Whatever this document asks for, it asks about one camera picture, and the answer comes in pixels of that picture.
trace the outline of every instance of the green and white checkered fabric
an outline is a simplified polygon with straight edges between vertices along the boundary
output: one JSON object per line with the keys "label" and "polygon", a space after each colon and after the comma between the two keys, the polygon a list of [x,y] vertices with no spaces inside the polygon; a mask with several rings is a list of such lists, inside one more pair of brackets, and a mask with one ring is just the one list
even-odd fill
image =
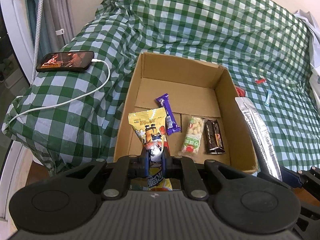
{"label": "green and white checkered fabric", "polygon": [[[95,89],[107,69],[96,63],[85,73],[39,73],[13,101],[3,130],[52,174],[94,158],[111,162],[132,72],[139,54],[150,51],[227,67],[265,120],[279,163],[309,169],[320,164],[320,117],[310,97],[308,43],[306,26],[271,0],[103,0],[95,20],[63,50],[94,51],[112,66],[110,82],[93,95],[32,112],[7,127],[17,113]],[[268,81],[257,85],[262,77]]]}

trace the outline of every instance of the curtain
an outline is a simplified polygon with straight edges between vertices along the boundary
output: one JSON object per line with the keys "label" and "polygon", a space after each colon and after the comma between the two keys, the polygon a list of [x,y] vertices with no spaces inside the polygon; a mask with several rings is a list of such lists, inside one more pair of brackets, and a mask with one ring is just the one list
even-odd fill
{"label": "curtain", "polygon": [[[36,32],[36,13],[38,0],[27,0],[27,12],[33,43]],[[64,34],[56,31],[64,29]],[[41,19],[40,44],[38,60],[46,54],[59,51],[75,36],[70,0],[44,0]]]}

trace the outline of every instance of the silver snack wrapper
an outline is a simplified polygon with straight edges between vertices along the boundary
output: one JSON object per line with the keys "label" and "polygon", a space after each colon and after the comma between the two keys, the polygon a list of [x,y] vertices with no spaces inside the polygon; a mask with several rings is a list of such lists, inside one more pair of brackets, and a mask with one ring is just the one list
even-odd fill
{"label": "silver snack wrapper", "polygon": [[265,122],[249,98],[236,98],[236,102],[250,130],[251,140],[261,171],[267,172],[282,181],[276,152]]}

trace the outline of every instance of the purple candy bar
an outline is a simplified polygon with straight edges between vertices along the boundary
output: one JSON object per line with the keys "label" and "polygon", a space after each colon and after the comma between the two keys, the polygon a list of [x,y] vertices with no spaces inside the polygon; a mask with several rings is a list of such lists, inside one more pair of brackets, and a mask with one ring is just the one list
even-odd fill
{"label": "purple candy bar", "polygon": [[169,95],[164,94],[163,96],[156,98],[156,100],[162,107],[164,107],[165,111],[167,112],[167,117],[165,118],[165,122],[167,124],[167,134],[171,135],[174,132],[180,132],[181,128],[177,125],[169,104]]}

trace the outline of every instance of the black snack wrapper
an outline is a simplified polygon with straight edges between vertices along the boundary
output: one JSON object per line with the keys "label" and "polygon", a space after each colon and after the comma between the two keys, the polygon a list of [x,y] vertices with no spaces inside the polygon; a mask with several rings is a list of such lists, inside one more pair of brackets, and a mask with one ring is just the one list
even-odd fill
{"label": "black snack wrapper", "polygon": [[222,154],[226,153],[223,148],[221,133],[218,121],[208,120],[204,124],[204,133],[206,137],[206,153]]}

